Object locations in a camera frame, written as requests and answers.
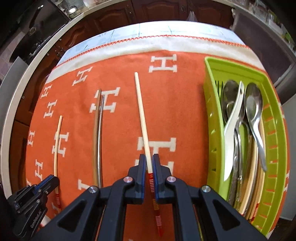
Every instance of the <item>metal screw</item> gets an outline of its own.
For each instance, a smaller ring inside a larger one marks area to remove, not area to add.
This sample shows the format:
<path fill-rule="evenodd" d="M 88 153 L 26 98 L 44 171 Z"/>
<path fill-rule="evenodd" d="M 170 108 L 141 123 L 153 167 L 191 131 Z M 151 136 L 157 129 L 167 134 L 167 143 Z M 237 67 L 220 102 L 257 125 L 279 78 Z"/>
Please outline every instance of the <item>metal screw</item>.
<path fill-rule="evenodd" d="M 169 176 L 169 177 L 167 177 L 167 181 L 168 181 L 169 183 L 174 183 L 174 182 L 176 181 L 176 178 L 173 177 L 173 176 Z"/>
<path fill-rule="evenodd" d="M 211 191 L 211 188 L 208 185 L 205 185 L 205 186 L 202 186 L 202 191 L 209 192 L 209 191 Z"/>
<path fill-rule="evenodd" d="M 133 181 L 133 178 L 132 178 L 132 177 L 129 177 L 129 176 L 127 176 L 127 177 L 125 177 L 123 180 L 124 180 L 124 182 L 126 182 L 126 183 L 130 183 L 130 182 L 132 182 L 132 181 Z"/>
<path fill-rule="evenodd" d="M 90 186 L 89 187 L 89 192 L 90 193 L 96 193 L 98 191 L 98 188 L 96 186 Z"/>

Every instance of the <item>plastic bag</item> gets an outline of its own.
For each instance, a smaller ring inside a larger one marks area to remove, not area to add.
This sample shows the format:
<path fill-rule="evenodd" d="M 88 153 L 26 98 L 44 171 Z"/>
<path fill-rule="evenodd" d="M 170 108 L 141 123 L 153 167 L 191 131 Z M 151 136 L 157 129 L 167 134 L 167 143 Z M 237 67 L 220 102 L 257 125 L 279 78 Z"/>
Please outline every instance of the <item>plastic bag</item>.
<path fill-rule="evenodd" d="M 188 18 L 186 19 L 186 21 L 190 21 L 190 22 L 198 22 L 197 18 L 194 14 L 193 11 L 190 11 Z"/>

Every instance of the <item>wooden cabinet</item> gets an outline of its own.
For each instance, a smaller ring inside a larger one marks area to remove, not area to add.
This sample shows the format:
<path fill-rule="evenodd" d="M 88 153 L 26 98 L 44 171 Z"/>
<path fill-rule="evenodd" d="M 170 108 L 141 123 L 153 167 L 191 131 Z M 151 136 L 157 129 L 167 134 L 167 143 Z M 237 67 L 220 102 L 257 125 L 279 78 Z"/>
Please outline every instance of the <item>wooden cabinet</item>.
<path fill-rule="evenodd" d="M 95 36 L 87 21 L 82 20 L 70 28 L 56 43 L 61 55 L 71 47 Z"/>
<path fill-rule="evenodd" d="M 189 11 L 194 11 L 201 23 L 229 28 L 234 21 L 230 6 L 212 0 L 188 0 Z"/>
<path fill-rule="evenodd" d="M 9 147 L 9 176 L 12 193 L 26 186 L 25 158 L 29 127 L 14 121 Z"/>
<path fill-rule="evenodd" d="M 15 114 L 15 119 L 17 121 L 30 126 L 39 95 L 51 70 L 59 62 L 60 56 L 59 50 L 53 46 L 37 66 L 18 105 Z"/>
<path fill-rule="evenodd" d="M 137 23 L 130 0 L 102 8 L 86 17 L 95 35 Z"/>
<path fill-rule="evenodd" d="M 186 0 L 132 0 L 139 23 L 160 20 L 186 20 Z"/>

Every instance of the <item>cutlery holder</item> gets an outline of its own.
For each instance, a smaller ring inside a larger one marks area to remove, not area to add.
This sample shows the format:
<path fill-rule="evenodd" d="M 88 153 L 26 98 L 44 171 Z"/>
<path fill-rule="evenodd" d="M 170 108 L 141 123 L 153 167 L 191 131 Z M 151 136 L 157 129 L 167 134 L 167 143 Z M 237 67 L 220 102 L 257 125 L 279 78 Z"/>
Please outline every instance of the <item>cutlery holder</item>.
<path fill-rule="evenodd" d="M 266 139 L 266 164 L 262 198 L 253 225 L 267 235 L 281 205 L 288 164 L 287 134 L 281 104 L 268 77 L 254 68 L 219 58 L 206 57 L 204 82 L 209 133 L 209 168 L 207 184 L 227 199 L 231 176 L 224 182 L 224 122 L 221 111 L 221 90 L 227 80 L 255 83 L 263 98 L 263 126 Z M 247 132 L 241 125 L 242 151 L 246 164 Z"/>

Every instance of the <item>metal spoon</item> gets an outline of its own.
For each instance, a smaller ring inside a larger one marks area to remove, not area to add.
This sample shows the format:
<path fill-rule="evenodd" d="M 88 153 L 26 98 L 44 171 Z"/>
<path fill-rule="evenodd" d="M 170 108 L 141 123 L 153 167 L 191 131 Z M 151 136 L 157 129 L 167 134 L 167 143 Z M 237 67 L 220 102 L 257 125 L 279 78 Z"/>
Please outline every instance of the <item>metal spoon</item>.
<path fill-rule="evenodd" d="M 259 133 L 259 120 L 262 115 L 263 110 L 263 100 L 260 89 L 254 83 L 248 84 L 245 92 L 245 105 L 246 105 L 246 114 L 249 121 L 249 126 L 251 132 L 254 136 L 255 142 L 258 146 L 258 155 L 261 160 L 261 167 L 264 172 L 267 171 L 265 151 L 263 147 L 263 141 Z"/>
<path fill-rule="evenodd" d="M 228 121 L 227 116 L 227 105 L 231 101 L 235 101 L 237 97 L 237 91 L 238 91 L 238 84 L 234 80 L 228 80 L 221 93 L 221 110 L 222 110 L 222 116 L 225 123 Z"/>

